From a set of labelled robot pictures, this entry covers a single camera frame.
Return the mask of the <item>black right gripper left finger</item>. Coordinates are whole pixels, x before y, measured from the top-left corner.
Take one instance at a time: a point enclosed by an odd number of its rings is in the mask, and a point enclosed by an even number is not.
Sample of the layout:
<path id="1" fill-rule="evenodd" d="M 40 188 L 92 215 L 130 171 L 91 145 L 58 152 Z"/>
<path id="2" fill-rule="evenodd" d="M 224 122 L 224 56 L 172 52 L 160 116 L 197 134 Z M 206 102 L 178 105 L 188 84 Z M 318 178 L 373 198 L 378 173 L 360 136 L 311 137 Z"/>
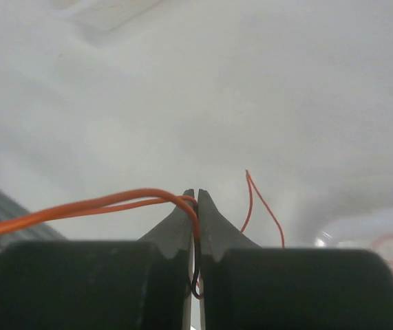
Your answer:
<path id="1" fill-rule="evenodd" d="M 0 329 L 188 329 L 193 190 L 154 188 L 56 206 L 0 222 L 0 235 L 68 217 L 174 204 L 136 241 L 17 241 L 0 253 Z"/>

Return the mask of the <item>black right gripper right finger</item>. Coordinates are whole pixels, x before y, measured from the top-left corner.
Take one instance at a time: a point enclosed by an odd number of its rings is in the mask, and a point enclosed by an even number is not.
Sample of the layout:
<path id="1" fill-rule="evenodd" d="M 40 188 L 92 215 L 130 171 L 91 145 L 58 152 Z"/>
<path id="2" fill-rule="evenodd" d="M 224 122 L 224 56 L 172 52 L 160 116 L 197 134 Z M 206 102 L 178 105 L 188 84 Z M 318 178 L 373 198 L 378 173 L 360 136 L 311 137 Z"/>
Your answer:
<path id="1" fill-rule="evenodd" d="M 198 193 L 203 329 L 393 329 L 393 275 L 367 250 L 265 248 Z"/>

